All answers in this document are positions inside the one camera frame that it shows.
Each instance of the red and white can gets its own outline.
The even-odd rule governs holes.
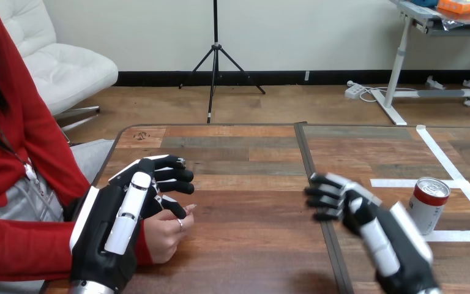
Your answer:
[[[433,231],[450,193],[448,185],[438,179],[424,177],[417,180],[408,213],[421,234]]]

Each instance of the white chair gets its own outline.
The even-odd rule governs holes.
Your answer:
[[[113,61],[57,43],[42,0],[0,0],[0,17],[52,115],[65,118],[99,112],[99,107],[66,110],[116,82],[118,68]]]

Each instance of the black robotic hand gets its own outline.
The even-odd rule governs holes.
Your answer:
[[[148,164],[151,161],[154,169]],[[147,193],[145,204],[140,216],[143,219],[156,215],[164,209],[169,209],[179,219],[186,217],[186,211],[174,199],[159,192],[176,191],[192,194],[194,186],[191,183],[193,173],[186,169],[186,160],[174,155],[159,155],[136,160],[109,179],[109,184],[126,189],[130,179],[136,172],[145,172],[155,179],[152,189]]]
[[[125,192],[117,186],[100,189],[78,241],[72,248],[69,294],[121,293],[136,270],[138,222],[123,255],[103,250]]]
[[[161,191],[193,193],[193,173],[176,156],[136,160],[98,190],[91,187],[70,241],[73,266],[70,294],[121,293],[136,269],[135,244],[141,220],[163,209],[178,218],[186,212]]]
[[[349,202],[357,197],[364,197],[374,209],[381,205],[381,200],[363,186],[333,173],[314,173],[309,183],[310,186],[304,192],[308,196],[307,205],[317,208],[313,218],[317,221],[342,221],[355,235],[359,235],[359,225],[349,213]]]
[[[390,210],[358,183],[334,174],[313,174],[305,188],[318,221],[342,221],[360,236],[387,294],[441,293],[431,270],[433,255],[404,207]]]

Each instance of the wooden table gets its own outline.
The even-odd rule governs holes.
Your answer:
[[[309,125],[302,131],[313,169],[346,175],[387,206],[401,201],[408,207],[413,185],[406,180],[422,176],[452,179],[415,127]],[[470,128],[430,127],[427,132],[470,183]],[[444,293],[470,293],[470,199],[462,189],[452,189],[436,230],[440,235],[428,240],[435,260],[433,269]],[[343,272],[340,280],[347,293],[381,293],[361,241],[340,225],[335,226],[335,234],[344,260],[339,263]]]
[[[196,224],[170,262],[140,268],[134,293],[335,293],[295,128],[286,126],[135,126],[117,138],[97,187],[135,159],[174,154],[187,160]],[[66,292],[51,282],[45,293]]]
[[[470,128],[428,133],[470,183]],[[170,262],[140,268],[130,293],[381,293],[360,240],[339,224],[311,221],[307,174],[355,179],[387,205],[406,204],[421,176],[452,178],[415,127],[236,125],[133,126],[117,138],[95,184],[135,159],[174,154],[195,173],[196,225]],[[470,232],[470,201],[453,189],[436,228]],[[446,293],[470,292],[470,242],[432,240],[435,273]],[[52,281],[45,293],[66,293]]]

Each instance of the black baseboard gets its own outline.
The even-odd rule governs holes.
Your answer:
[[[120,72],[115,86],[177,87],[190,72]],[[305,71],[248,72],[259,85],[345,85],[348,80],[363,85],[388,84],[391,70],[312,70],[308,81]],[[221,72],[219,86],[250,86],[240,72]],[[462,84],[470,79],[470,70],[402,70],[401,84],[423,84],[428,76],[441,84]],[[185,86],[209,86],[211,72],[197,72]]]

